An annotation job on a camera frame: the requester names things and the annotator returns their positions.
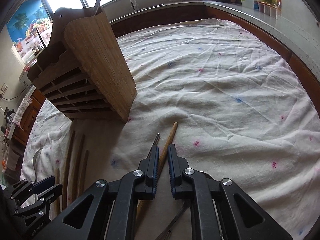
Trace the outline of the wooden chopstick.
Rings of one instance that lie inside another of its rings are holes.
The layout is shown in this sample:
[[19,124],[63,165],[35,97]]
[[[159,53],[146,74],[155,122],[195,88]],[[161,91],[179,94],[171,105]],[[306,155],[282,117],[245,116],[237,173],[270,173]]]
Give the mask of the wooden chopstick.
[[71,133],[71,137],[69,140],[67,153],[66,153],[65,164],[63,168],[62,210],[64,210],[67,207],[68,176],[69,176],[70,162],[71,162],[71,156],[73,151],[74,137],[75,137],[75,131]]
[[[158,175],[159,177],[161,176],[161,172],[163,170],[164,164],[166,162],[167,159],[167,155],[168,155],[168,146],[172,143],[174,137],[175,137],[175,133],[177,131],[177,127],[178,127],[178,123],[174,122],[172,129],[170,131],[170,134],[166,140],[166,143],[163,147],[163,151],[161,152],[161,155],[159,157],[159,167],[158,167]],[[151,201],[150,200],[141,200],[138,204],[137,207],[137,222],[142,222],[148,208],[150,205]]]

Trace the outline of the silver fork right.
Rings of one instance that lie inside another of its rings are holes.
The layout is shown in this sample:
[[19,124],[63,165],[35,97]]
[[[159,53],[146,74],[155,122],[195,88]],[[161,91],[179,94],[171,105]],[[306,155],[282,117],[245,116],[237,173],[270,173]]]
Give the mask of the silver fork right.
[[169,225],[160,233],[160,235],[156,238],[156,240],[169,239],[172,233],[172,228],[174,227],[175,223],[179,220],[179,218],[184,214],[184,212],[188,209],[188,207],[189,207],[189,204],[187,202],[184,202],[183,206],[178,211],[176,216],[172,219]]

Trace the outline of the pink cloth on counter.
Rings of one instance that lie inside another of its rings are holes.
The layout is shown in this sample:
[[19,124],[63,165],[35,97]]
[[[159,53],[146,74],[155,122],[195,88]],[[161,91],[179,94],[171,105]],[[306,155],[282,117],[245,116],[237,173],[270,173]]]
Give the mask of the pink cloth on counter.
[[29,107],[29,105],[32,103],[32,98],[29,96],[25,96],[21,102],[21,104],[19,105],[12,122],[18,126],[21,130],[24,130],[21,126],[21,121],[22,121],[22,117],[25,113],[25,111],[27,110],[27,108]]

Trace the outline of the white floral tablecloth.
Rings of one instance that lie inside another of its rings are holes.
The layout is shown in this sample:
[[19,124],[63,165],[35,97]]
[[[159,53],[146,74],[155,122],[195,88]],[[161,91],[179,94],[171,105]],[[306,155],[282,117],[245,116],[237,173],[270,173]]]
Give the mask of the white floral tablecloth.
[[234,180],[294,239],[319,217],[319,116],[298,77],[239,25],[198,20],[117,39],[136,83],[127,122],[70,120],[44,102],[24,152],[21,178],[62,169],[75,131],[88,153],[85,187],[137,168],[157,133],[189,165]]

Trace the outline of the wooden utensil holder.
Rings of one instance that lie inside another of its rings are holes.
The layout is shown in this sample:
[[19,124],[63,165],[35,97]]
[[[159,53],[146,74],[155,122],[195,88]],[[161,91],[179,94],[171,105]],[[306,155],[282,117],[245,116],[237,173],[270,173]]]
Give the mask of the wooden utensil holder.
[[103,9],[59,8],[28,78],[69,119],[127,122],[136,84]]

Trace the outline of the tropical fruit poster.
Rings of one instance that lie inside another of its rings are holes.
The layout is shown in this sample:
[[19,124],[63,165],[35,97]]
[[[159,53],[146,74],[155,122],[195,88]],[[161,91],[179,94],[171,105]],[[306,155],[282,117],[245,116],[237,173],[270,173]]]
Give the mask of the tropical fruit poster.
[[52,22],[42,0],[27,0],[21,4],[7,24],[10,38],[24,63],[35,51],[48,46]]

